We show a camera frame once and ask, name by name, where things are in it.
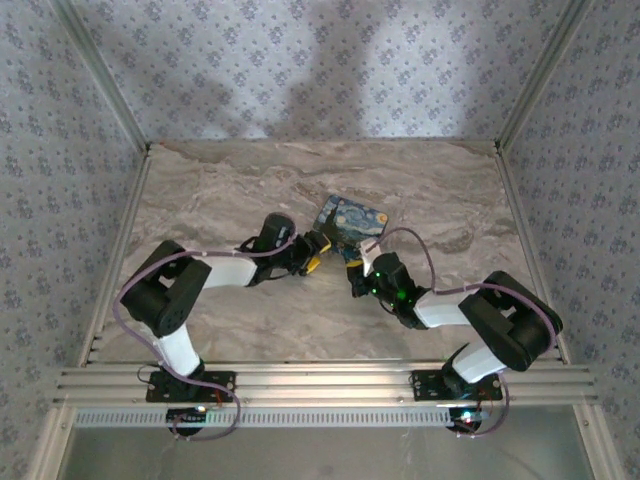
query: yellow connector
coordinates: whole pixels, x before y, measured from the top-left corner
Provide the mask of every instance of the yellow connector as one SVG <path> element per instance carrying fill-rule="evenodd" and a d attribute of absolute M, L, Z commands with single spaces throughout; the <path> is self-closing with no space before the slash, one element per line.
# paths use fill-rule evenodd
<path fill-rule="evenodd" d="M 307 275 L 313 272 L 320 265 L 320 259 L 318 257 L 313 257 L 309 260 L 309 265 L 307 265 Z"/>
<path fill-rule="evenodd" d="M 363 263 L 364 262 L 362 260 L 352 260 L 349 263 L 347 263 L 347 268 L 359 267 Z"/>

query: metal extrusion bar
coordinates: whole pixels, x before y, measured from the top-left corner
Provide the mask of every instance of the metal extrusion bar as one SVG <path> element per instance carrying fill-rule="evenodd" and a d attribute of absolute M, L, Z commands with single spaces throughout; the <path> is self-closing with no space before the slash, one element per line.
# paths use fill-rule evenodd
<path fill-rule="evenodd" d="M 82 345 L 82 351 L 78 362 L 78 366 L 81 367 L 86 366 L 90 359 L 93 348 L 92 345 L 96 341 L 96 335 L 98 335 L 98 332 L 102 330 L 104 318 L 107 315 L 109 306 L 113 300 L 112 292 L 115 290 L 118 276 L 120 275 L 124 251 L 127 246 L 127 242 L 129 241 L 131 229 L 133 228 L 133 222 L 138 211 L 138 203 L 142 196 L 142 190 L 147 179 L 147 174 L 149 173 L 149 166 L 151 162 L 149 157 L 145 156 L 141 163 L 142 164 L 140 165 L 140 169 L 138 170 L 138 174 L 129 194 L 127 206 L 122 215 L 120 230 L 118 231 L 118 236 L 116 237 L 116 242 L 113 247 L 113 251 L 111 252 L 111 261 L 107 267 L 107 272 L 104 276 L 104 280 L 102 281 L 100 293 L 96 300 L 96 306 L 93 310 L 91 325 Z"/>
<path fill-rule="evenodd" d="M 111 105 L 127 136 L 140 151 L 144 151 L 146 144 L 144 133 L 138 126 L 133 113 L 111 76 L 107 65 L 98 51 L 98 47 L 93 41 L 87 27 L 84 25 L 73 2 L 69 0 L 51 0 L 51 6 L 60 19 L 60 23 L 62 23 L 62 26 L 80 52 L 87 68 L 93 75 L 93 79 L 102 90 L 107 102 Z"/>
<path fill-rule="evenodd" d="M 600 405 L 575 406 L 574 412 L 595 478 L 625 480 L 626 475 L 611 439 L 602 407 Z"/>
<path fill-rule="evenodd" d="M 561 338 L 562 335 L 560 335 L 558 337 L 558 344 L 561 344 Z M 102 365 L 117 365 L 116 362 L 114 362 L 113 360 L 102 360 L 102 358 L 100 357 L 100 352 L 101 350 L 104 348 L 104 346 L 106 344 L 108 344 L 110 341 L 110 339 L 106 339 L 103 338 L 100 334 L 97 334 L 94 337 L 94 341 L 91 344 L 91 351 L 89 352 L 89 357 L 88 360 L 91 363 L 97 364 L 100 363 Z M 153 357 L 149 356 L 149 361 L 153 361 Z M 550 349 L 548 352 L 543 353 L 542 355 L 540 355 L 540 357 L 538 358 L 537 361 L 562 361 L 562 352 L 559 349 L 558 346 Z"/>
<path fill-rule="evenodd" d="M 412 370 L 439 369 L 431 362 L 208 364 L 210 370 L 237 372 L 236 394 L 252 407 L 456 407 L 469 401 L 419 402 L 409 384 Z M 67 369 L 54 402 L 77 407 L 148 406 L 147 385 L 136 377 L 138 365 Z M 575 405 L 597 402 L 593 377 L 584 366 L 561 364 L 505 374 L 513 405 Z M 195 406 L 193 403 L 172 406 Z"/>
<path fill-rule="evenodd" d="M 505 152 L 508 152 L 513 145 L 592 4 L 593 0 L 571 0 L 561 13 L 556 27 L 498 136 L 500 146 Z"/>
<path fill-rule="evenodd" d="M 75 416 L 75 409 L 67 406 L 49 410 L 26 480 L 50 480 L 58 477 Z"/>

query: wire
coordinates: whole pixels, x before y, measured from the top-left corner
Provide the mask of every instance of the wire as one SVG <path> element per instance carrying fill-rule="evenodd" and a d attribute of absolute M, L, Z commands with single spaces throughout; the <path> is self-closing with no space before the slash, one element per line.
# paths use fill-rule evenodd
<path fill-rule="evenodd" d="M 371 245 L 371 247 L 369 247 L 365 251 L 365 253 L 369 253 L 371 250 L 373 250 L 378 245 L 380 245 L 382 242 L 384 242 L 387 238 L 389 238 L 389 236 L 391 236 L 391 235 L 393 235 L 394 233 L 397 233 L 397 232 L 407 232 L 407 233 L 413 235 L 416 238 L 416 240 L 418 241 L 418 243 L 420 244 L 420 246 L 422 247 L 422 251 L 425 253 L 425 255 L 427 257 L 427 262 L 429 263 L 429 272 L 431 273 L 431 290 L 434 290 L 435 286 L 436 286 L 436 267 L 433 265 L 433 260 L 431 259 L 431 254 L 429 253 L 429 248 L 424 243 L 424 240 L 422 240 L 422 237 L 420 237 L 420 235 L 418 235 L 418 233 L 415 230 L 412 230 L 411 228 L 408 228 L 408 227 L 392 228 L 391 230 L 388 230 L 383 235 L 381 235 L 380 238 L 378 238 L 373 243 L 373 245 Z"/>
<path fill-rule="evenodd" d="M 378 302 L 380 303 L 380 306 L 385 312 L 387 312 L 389 315 L 395 315 L 395 313 L 393 313 L 393 310 L 389 310 L 389 308 L 387 308 L 387 306 L 382 302 L 382 300 L 378 300 Z"/>
<path fill-rule="evenodd" d="M 481 392 L 484 392 L 484 390 L 479 388 L 477 390 L 477 392 L 478 392 L 478 401 L 476 403 L 476 413 L 479 414 L 479 415 L 482 415 L 482 408 L 481 407 L 482 407 L 482 400 L 483 400 L 484 394 L 481 393 Z M 475 433 L 475 430 L 473 428 L 471 428 L 469 425 L 467 425 L 468 423 L 473 424 L 473 423 L 477 423 L 477 422 L 472 421 L 470 417 L 469 417 L 468 420 L 465 420 L 463 422 L 461 422 L 460 420 L 454 420 L 453 421 L 454 425 L 456 425 L 458 427 L 461 427 L 461 428 L 464 428 L 468 432 Z"/>
<path fill-rule="evenodd" d="M 136 377 L 138 377 L 138 380 L 142 383 L 146 383 L 147 385 L 151 385 L 150 381 L 147 380 L 142 380 L 142 378 L 140 378 L 140 372 L 142 371 L 142 369 L 144 367 L 158 367 L 158 365 L 156 365 L 155 363 L 145 363 L 144 365 L 140 365 L 140 368 L 138 369 L 138 371 L 136 372 Z"/>
<path fill-rule="evenodd" d="M 283 213 L 280 214 L 280 215 L 283 215 L 284 217 L 288 218 L 293 223 L 293 220 L 288 215 L 283 214 Z M 169 256 L 161 259 L 161 260 L 158 260 L 157 262 L 151 264 L 147 268 L 144 268 L 143 270 L 138 272 L 136 275 L 134 275 L 122 287 L 122 290 L 120 290 L 120 293 L 118 293 L 116 295 L 116 298 L 114 299 L 113 304 L 112 304 L 113 318 L 116 320 L 116 322 L 120 325 L 120 327 L 125 332 L 127 332 L 129 335 L 131 335 L 133 338 L 135 338 L 142 345 L 147 347 L 147 349 L 156 357 L 156 359 L 158 360 L 158 364 L 162 368 L 164 368 L 167 372 L 169 372 L 175 378 L 177 378 L 178 380 L 180 380 L 180 381 L 182 381 L 184 383 L 188 383 L 188 384 L 191 384 L 191 385 L 196 385 L 198 387 L 213 388 L 215 390 L 218 390 L 218 391 L 221 391 L 223 393 L 226 393 L 227 395 L 229 395 L 231 397 L 233 402 L 236 404 L 236 415 L 235 415 L 235 417 L 233 419 L 233 422 L 231 423 L 231 425 L 229 427 L 227 427 L 222 432 L 219 432 L 219 433 L 216 433 L 216 434 L 213 434 L 213 435 L 209 435 L 209 436 L 205 436 L 205 437 L 200 437 L 200 436 L 199 437 L 184 437 L 184 436 L 181 436 L 181 435 L 176 435 L 177 439 L 185 440 L 185 441 L 191 441 L 191 442 L 203 442 L 203 441 L 216 440 L 218 438 L 226 437 L 227 435 L 232 433 L 236 428 L 238 428 L 238 424 L 240 422 L 240 417 L 241 417 L 241 413 L 242 413 L 242 404 L 240 403 L 240 399 L 238 398 L 238 396 L 233 391 L 231 391 L 230 389 L 228 389 L 228 388 L 226 388 L 226 387 L 224 387 L 222 385 L 218 385 L 217 383 L 212 383 L 212 382 L 203 382 L 203 381 L 200 381 L 200 380 L 195 380 L 195 379 L 186 377 L 184 375 L 180 375 L 178 372 L 176 372 L 171 367 L 171 365 L 166 364 L 165 361 L 164 361 L 164 357 L 162 356 L 162 353 L 160 353 L 160 351 L 158 349 L 156 349 L 156 347 L 153 345 L 153 343 L 151 343 L 149 340 L 147 340 L 145 337 L 143 337 L 141 334 L 136 332 L 133 328 L 129 327 L 125 323 L 125 321 L 123 320 L 122 316 L 120 315 L 119 305 L 120 305 L 121 300 L 144 277 L 146 277 L 147 275 L 149 275 L 152 272 L 155 272 L 157 269 L 159 269 L 163 265 L 166 265 L 167 263 L 174 262 L 174 261 L 176 261 L 176 260 L 178 260 L 180 258 L 185 258 L 185 257 L 264 258 L 264 257 L 269 257 L 271 255 L 276 255 L 276 254 L 282 252 L 283 250 L 285 250 L 286 248 L 288 248 L 289 246 L 291 246 L 293 244 L 293 241 L 297 237 L 297 235 L 298 235 L 298 233 L 296 231 L 295 224 L 294 224 L 294 230 L 291 233 L 291 235 L 289 236 L 289 238 L 287 239 L 287 241 L 285 243 L 283 243 L 281 246 L 279 246 L 278 248 L 276 248 L 274 250 L 271 250 L 269 252 L 255 252 L 255 253 L 252 253 L 252 252 L 240 252 L 238 250 L 233 250 L 233 251 L 230 251 L 230 252 L 218 251 L 218 250 L 211 250 L 211 251 L 188 250 L 188 251 L 184 251 L 184 252 L 174 253 L 173 255 L 169 255 Z"/>
<path fill-rule="evenodd" d="M 478 393 L 483 397 L 487 397 L 489 402 L 491 402 L 491 409 L 489 410 L 489 416 L 491 416 L 491 414 L 493 413 L 493 398 L 491 398 L 491 395 L 489 395 L 489 392 L 485 391 L 483 388 L 480 388 L 478 390 Z"/>
<path fill-rule="evenodd" d="M 502 413 L 500 414 L 500 417 L 498 417 L 498 421 L 494 423 L 490 428 L 485 430 L 484 432 L 476 433 L 471 431 L 470 433 L 463 434 L 463 436 L 470 437 L 470 438 L 485 437 L 487 435 L 494 433 L 496 430 L 498 430 L 507 419 L 507 416 L 509 415 L 509 409 L 511 406 L 511 397 L 509 395 L 509 385 L 507 385 L 507 382 L 501 373 L 498 374 L 498 378 L 500 379 L 500 383 L 504 388 L 504 408 L 502 409 Z"/>

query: wall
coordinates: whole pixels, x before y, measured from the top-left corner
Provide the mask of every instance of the wall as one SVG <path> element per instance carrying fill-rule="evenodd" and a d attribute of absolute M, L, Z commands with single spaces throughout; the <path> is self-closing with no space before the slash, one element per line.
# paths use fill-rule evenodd
<path fill-rule="evenodd" d="M 640 5 L 596 0 L 509 154 L 565 336 L 640 479 Z"/>
<path fill-rule="evenodd" d="M 75 363 L 140 154 L 49 4 L 0 2 L 0 478 Z"/>
<path fill-rule="evenodd" d="M 151 140 L 495 138 L 563 0 L 75 0 Z"/>

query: gray marble tabletop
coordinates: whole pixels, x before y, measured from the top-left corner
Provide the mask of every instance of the gray marble tabletop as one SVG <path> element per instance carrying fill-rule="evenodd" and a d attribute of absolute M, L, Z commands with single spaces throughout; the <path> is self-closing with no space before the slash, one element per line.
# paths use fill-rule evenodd
<path fill-rule="evenodd" d="M 415 229 L 432 251 L 440 287 L 498 269 L 532 283 L 495 158 L 482 149 L 430 141 L 186 142 L 154 145 L 150 161 L 119 285 L 165 239 L 231 249 L 273 211 L 306 231 L 330 193 L 387 213 L 390 227 Z M 390 237 L 384 250 L 396 251 L 416 282 L 427 284 L 412 237 Z M 306 278 L 206 290 L 188 325 L 207 361 L 442 360 L 477 338 L 469 327 L 408 330 L 374 298 L 353 299 L 335 254 Z M 151 356 L 108 318 L 99 359 Z"/>

